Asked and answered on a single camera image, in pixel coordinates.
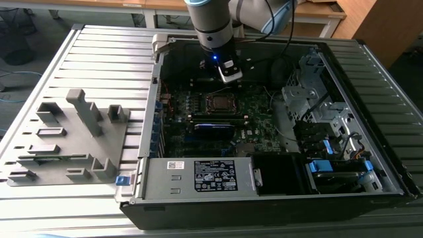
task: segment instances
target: white cable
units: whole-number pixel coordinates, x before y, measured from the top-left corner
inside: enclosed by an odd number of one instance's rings
[[[299,142],[297,140],[293,140],[293,139],[291,139],[289,137],[287,137],[287,136],[277,130],[277,127],[275,127],[275,129],[276,129],[276,131],[279,132],[279,134],[280,134],[287,140]]]
[[[267,91],[265,86],[263,86],[263,88],[264,88],[264,91],[265,91],[267,95],[268,95],[269,97],[272,97],[271,94],[269,94],[269,92]]]
[[[8,73],[0,75],[0,78],[4,77],[4,76],[8,76],[8,75],[10,75],[10,74],[14,74],[14,73],[17,73],[17,74],[18,74],[18,73],[36,74],[37,76],[42,77],[42,74],[40,74],[40,73],[37,73],[37,72],[32,72],[32,71],[16,71],[16,72],[8,72]]]
[[[231,88],[231,87],[221,88],[221,89],[219,89],[217,91],[213,91],[213,92],[207,93],[207,94],[217,93],[217,92],[223,91],[223,90],[227,89],[227,88]]]

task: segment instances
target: aluminum extrusion table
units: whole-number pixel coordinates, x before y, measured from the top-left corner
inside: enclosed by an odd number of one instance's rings
[[[193,31],[76,25],[48,66],[0,144],[0,237],[53,234],[66,237],[199,237],[321,232],[372,235],[421,232],[423,207],[417,200],[405,207],[371,212],[349,221],[280,227],[241,227],[207,230],[140,231],[114,202],[113,184],[9,187],[6,171],[16,165],[2,156],[13,136],[36,119],[40,102],[62,102],[69,88],[82,88],[90,101],[130,109],[120,171],[137,163],[145,99],[150,81],[150,41],[156,33],[193,35]],[[365,45],[353,40],[325,42],[419,186],[423,186],[421,114],[392,80]]]

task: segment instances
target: wooden table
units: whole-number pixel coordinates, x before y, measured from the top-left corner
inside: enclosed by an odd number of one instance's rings
[[[146,28],[156,28],[157,15],[188,16],[184,0],[0,0],[0,6],[144,14]],[[297,6],[295,16],[295,22],[324,25],[317,36],[329,38],[347,15],[332,11],[328,4],[305,2]]]
[[[146,28],[156,28],[156,15],[188,16],[184,0],[145,0],[145,10],[149,11],[145,15]],[[305,2],[295,10],[295,22],[324,25],[317,35],[324,38],[331,38],[345,16],[344,12],[335,12],[328,3]]]

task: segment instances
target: warning label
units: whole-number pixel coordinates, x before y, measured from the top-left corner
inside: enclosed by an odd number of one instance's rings
[[[237,191],[233,160],[193,161],[197,192]]]

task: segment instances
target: wire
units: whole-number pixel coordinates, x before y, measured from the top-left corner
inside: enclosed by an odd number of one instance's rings
[[[180,16],[174,16],[174,17],[172,17],[172,16],[169,16],[169,18],[170,19],[177,19]]]
[[[295,2],[293,2],[293,0],[291,0],[291,4],[292,4],[291,33],[289,33],[289,38],[288,38],[288,41],[285,43],[285,46],[279,54],[280,57],[284,55],[284,52],[291,44],[292,35],[293,35],[293,21],[295,21]]]
[[[299,142],[297,140],[293,140],[293,139],[291,139],[289,137],[287,137],[287,136],[277,130],[277,127],[275,127],[275,129],[276,129],[277,133],[283,136],[283,138],[285,138],[287,140]]]
[[[208,95],[208,94],[212,94],[212,93],[217,93],[217,92],[223,91],[223,90],[227,89],[227,88],[231,88],[231,87],[221,88],[221,89],[219,89],[217,91],[213,91],[213,92],[211,92],[211,93],[207,93],[207,95]]]
[[[268,95],[269,97],[272,97],[271,94],[269,94],[269,92],[267,91],[265,86],[263,86],[263,88],[264,88],[264,91],[265,91],[267,95]]]
[[[272,94],[272,96],[271,96],[269,109],[271,109],[271,107],[272,107],[273,96],[275,96],[276,93],[277,93],[277,92],[275,92],[275,93]]]
[[[188,17],[188,20],[185,21],[184,26],[186,26],[186,24],[188,24],[189,20],[191,20],[191,17]]]
[[[37,73],[37,72],[32,72],[32,71],[16,71],[16,72],[9,72],[9,71],[6,71],[6,70],[2,70],[2,69],[0,69],[1,71],[4,71],[4,72],[6,72],[5,74],[2,74],[2,75],[0,75],[0,78],[1,77],[4,77],[4,76],[8,76],[8,75],[10,75],[10,74],[36,74],[37,76],[40,76],[40,77],[42,77],[42,74],[40,74],[40,73]]]
[[[271,12],[272,28],[271,28],[271,31],[267,33],[267,35],[263,36],[263,37],[260,37],[260,38],[256,39],[255,41],[260,41],[260,40],[267,39],[267,38],[271,36],[271,34],[273,33],[273,30],[275,30],[275,16],[273,16],[272,7],[271,7],[271,4],[269,4],[269,1],[268,1],[268,0],[264,0],[264,2],[265,2],[267,7],[269,8],[269,12]]]
[[[22,103],[25,102],[26,100],[21,100],[21,101],[9,101],[9,100],[4,100],[4,99],[0,99],[0,102],[4,102],[4,103]]]
[[[359,155],[364,152],[364,149],[365,149],[365,147],[364,147],[363,143],[360,142],[360,140],[356,140],[356,142],[357,142],[357,144],[360,145],[360,149],[359,149],[359,151],[356,152],[356,154],[352,156],[353,159],[357,159],[357,158],[359,158]]]
[[[261,40],[267,39],[267,38],[271,36],[271,34],[273,33],[273,30],[275,30],[275,16],[273,16],[273,11],[272,11],[272,7],[271,7],[271,4],[269,4],[268,0],[264,0],[264,2],[265,2],[265,5],[267,5],[267,7],[268,7],[268,9],[269,9],[269,12],[271,12],[271,18],[272,18],[271,31],[269,31],[264,36],[261,36],[261,37],[257,38],[257,39],[240,40],[240,41],[237,41],[236,43],[248,43],[248,42],[261,41]]]
[[[317,108],[317,106],[323,103],[323,101],[327,99],[328,96],[329,96],[328,93],[325,93],[325,94],[323,95],[323,97],[319,99],[319,101],[316,102],[316,104],[312,105],[312,107],[304,112],[304,114],[301,115],[301,118],[300,118],[299,120],[303,120],[303,119],[305,118],[305,116],[307,116],[308,114],[311,114],[311,112]]]
[[[347,136],[347,139],[344,141],[344,146],[343,146],[343,150],[341,152],[339,153],[339,159],[341,159],[341,157],[344,156],[344,152],[345,152],[345,149],[347,149],[347,146],[348,146],[348,141],[351,139],[351,137],[353,137],[355,135],[359,135],[359,133],[356,133],[355,131],[349,133],[349,135]]]
[[[162,82],[162,85],[164,85],[164,88],[165,88],[165,94],[169,95],[169,90],[168,90],[168,88],[166,88],[165,82]],[[166,99],[166,102],[168,102],[168,104],[169,104],[170,113],[173,114],[173,108],[172,108],[172,105],[170,105],[170,99],[169,99],[169,98]]]

